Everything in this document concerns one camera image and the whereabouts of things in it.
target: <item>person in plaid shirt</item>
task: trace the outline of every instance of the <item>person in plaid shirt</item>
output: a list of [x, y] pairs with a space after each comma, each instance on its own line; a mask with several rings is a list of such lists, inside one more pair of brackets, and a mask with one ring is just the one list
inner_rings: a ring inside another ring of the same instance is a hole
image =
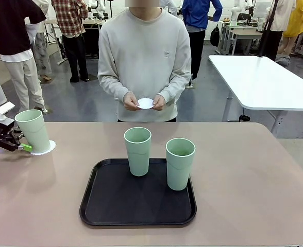
[[63, 45], [69, 61], [72, 77], [70, 82], [89, 81], [86, 68], [85, 32], [82, 20], [88, 17], [88, 7], [84, 0], [52, 0], [52, 5], [62, 32]]

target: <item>white pants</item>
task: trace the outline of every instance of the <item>white pants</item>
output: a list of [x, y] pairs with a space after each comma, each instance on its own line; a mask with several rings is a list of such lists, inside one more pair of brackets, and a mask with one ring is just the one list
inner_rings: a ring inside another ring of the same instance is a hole
[[35, 106], [45, 108], [42, 88], [38, 81], [35, 60], [30, 58], [23, 62], [5, 62], [11, 75], [15, 91], [20, 100], [20, 112], [29, 110], [29, 91]]

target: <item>person in yellow shirt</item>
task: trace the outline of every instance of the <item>person in yellow shirt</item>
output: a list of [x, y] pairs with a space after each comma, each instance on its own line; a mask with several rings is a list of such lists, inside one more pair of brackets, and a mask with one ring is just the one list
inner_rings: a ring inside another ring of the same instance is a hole
[[291, 13], [287, 30], [278, 54], [289, 55], [299, 34], [303, 32], [303, 0], [296, 0], [296, 8]]

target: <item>blue shirt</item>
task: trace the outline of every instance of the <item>blue shirt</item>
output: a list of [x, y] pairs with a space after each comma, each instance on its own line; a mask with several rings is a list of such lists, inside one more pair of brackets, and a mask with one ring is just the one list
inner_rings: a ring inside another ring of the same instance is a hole
[[219, 0], [184, 0], [182, 5], [184, 23], [188, 26], [206, 29], [210, 2], [215, 8], [213, 21], [219, 21], [223, 12], [223, 6]]

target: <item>white paper coaster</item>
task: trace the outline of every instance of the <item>white paper coaster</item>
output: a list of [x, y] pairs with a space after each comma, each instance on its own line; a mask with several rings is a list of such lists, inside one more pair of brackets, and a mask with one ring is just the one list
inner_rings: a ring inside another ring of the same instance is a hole
[[138, 100], [138, 103], [139, 103], [139, 108], [141, 109], [151, 109], [154, 107], [153, 105], [153, 100], [152, 99], [148, 99], [148, 98], [142, 98], [142, 99], [139, 99]]
[[50, 144], [50, 148], [46, 151], [46, 152], [43, 152], [43, 153], [33, 153], [31, 152], [32, 155], [43, 155], [43, 154], [47, 154], [49, 152], [51, 152], [53, 149], [55, 149], [55, 146], [57, 145], [55, 143], [55, 141], [53, 140], [49, 140], [49, 144]]

